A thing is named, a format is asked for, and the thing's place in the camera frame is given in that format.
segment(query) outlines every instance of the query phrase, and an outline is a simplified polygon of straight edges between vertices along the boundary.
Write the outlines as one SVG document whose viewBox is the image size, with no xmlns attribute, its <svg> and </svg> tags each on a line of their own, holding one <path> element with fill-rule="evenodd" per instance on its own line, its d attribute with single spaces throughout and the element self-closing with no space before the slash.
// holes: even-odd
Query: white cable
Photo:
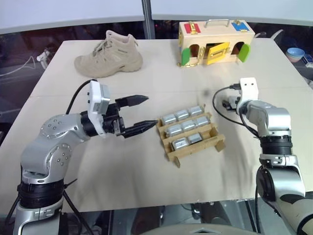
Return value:
<svg viewBox="0 0 313 235">
<path fill-rule="evenodd" d="M 30 59 L 33 60 L 34 67 L 26 66 L 26 64 L 30 61 Z M 22 68 L 30 68 L 30 69 L 32 69 L 32 70 L 36 69 L 36 64 L 35 64 L 34 57 L 30 56 L 30 57 L 28 58 L 28 60 L 25 62 L 25 64 L 23 64 L 21 67 L 15 69 L 15 70 L 13 70 L 13 71 L 7 72 L 7 73 L 5 73 L 5 74 L 0 74 L 0 77 L 9 75 L 9 74 L 11 74 L 11 73 L 14 73 L 14 72 L 16 72 L 16 71 L 18 71 L 18 70 L 20 70 L 20 69 L 22 69 Z"/>
</svg>

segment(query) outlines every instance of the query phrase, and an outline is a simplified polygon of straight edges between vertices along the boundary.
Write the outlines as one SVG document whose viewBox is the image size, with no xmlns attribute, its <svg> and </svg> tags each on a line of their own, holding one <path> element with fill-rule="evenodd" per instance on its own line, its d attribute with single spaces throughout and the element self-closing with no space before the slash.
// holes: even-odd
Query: table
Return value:
<svg viewBox="0 0 313 235">
<path fill-rule="evenodd" d="M 247 22 L 313 26 L 311 0 L 202 1 L 151 0 L 153 20 L 206 21 L 209 19 L 242 19 Z"/>
<path fill-rule="evenodd" d="M 14 122 L 0 148 L 0 213 L 8 212 L 17 195 L 23 149 L 37 136 L 45 120 L 65 112 L 72 94 L 87 80 L 75 71 L 74 58 L 88 53 L 97 43 L 63 42 Z M 67 183 L 78 177 L 67 191 L 80 211 L 253 197 L 259 142 L 243 127 L 218 116 L 211 105 L 217 89 L 246 76 L 257 79 L 260 99 L 290 112 L 293 151 L 298 155 L 306 190 L 313 190 L 313 93 L 271 39 L 254 39 L 246 63 L 194 68 L 176 66 L 176 40 L 138 43 L 144 58 L 141 70 L 98 80 L 109 86 L 112 100 L 131 94 L 149 96 L 138 106 L 122 108 L 125 125 L 206 104 L 206 110 L 213 114 L 212 121 L 226 136 L 226 148 L 220 153 L 209 148 L 185 157 L 178 169 L 165 159 L 156 128 L 126 140 L 113 135 L 106 139 L 93 137 L 73 151 L 65 178 Z M 86 110 L 86 93 L 87 88 L 77 96 L 72 113 Z M 220 102 L 218 108 L 223 110 Z M 228 115 L 239 119 L 235 114 Z M 64 211 L 70 211 L 66 204 Z"/>
<path fill-rule="evenodd" d="M 0 34 L 82 24 L 143 20 L 141 0 L 31 2 L 2 0 L 0 3 Z"/>
</svg>

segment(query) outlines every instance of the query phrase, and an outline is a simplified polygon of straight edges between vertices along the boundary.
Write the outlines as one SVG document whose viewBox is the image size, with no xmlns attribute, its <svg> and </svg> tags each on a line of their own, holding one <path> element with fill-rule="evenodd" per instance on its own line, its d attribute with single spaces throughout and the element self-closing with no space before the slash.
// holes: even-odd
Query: wooden tray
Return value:
<svg viewBox="0 0 313 235">
<path fill-rule="evenodd" d="M 180 124 L 184 121 L 188 121 L 191 119 L 197 119 L 197 118 L 202 117 L 202 116 L 205 116 L 210 120 L 212 115 L 210 113 L 204 113 L 201 115 L 189 117 L 189 118 L 184 119 L 182 121 L 177 121 L 175 123 L 172 123 L 169 125 L 164 125 L 164 126 L 162 126 L 162 122 L 161 122 L 161 120 L 159 120 L 159 122 L 156 124 L 156 127 L 159 131 L 159 134 L 160 134 L 160 138 L 163 142 L 163 146 L 164 146 L 164 150 L 166 152 L 167 158 L 169 161 L 174 162 L 178 168 L 180 168 L 179 159 L 184 157 L 184 156 L 199 152 L 203 149 L 206 149 L 206 148 L 212 147 L 212 146 L 215 146 L 215 148 L 218 152 L 220 152 L 221 150 L 223 150 L 225 148 L 225 144 L 224 144 L 225 136 L 222 134 L 219 134 L 219 132 L 217 130 L 217 125 L 215 123 L 210 123 L 208 125 L 197 127 L 196 129 L 183 132 L 183 133 L 176 135 L 176 136 L 166 137 L 165 130 L 168 127 L 176 125 L 176 124 Z M 173 141 L 180 139 L 180 138 L 183 138 L 183 137 L 188 137 L 188 136 L 193 135 L 195 133 L 199 133 L 201 135 L 202 141 L 191 144 L 187 147 L 184 147 L 184 148 L 176 150 L 176 151 L 174 151 L 172 149 L 172 142 Z"/>
</svg>

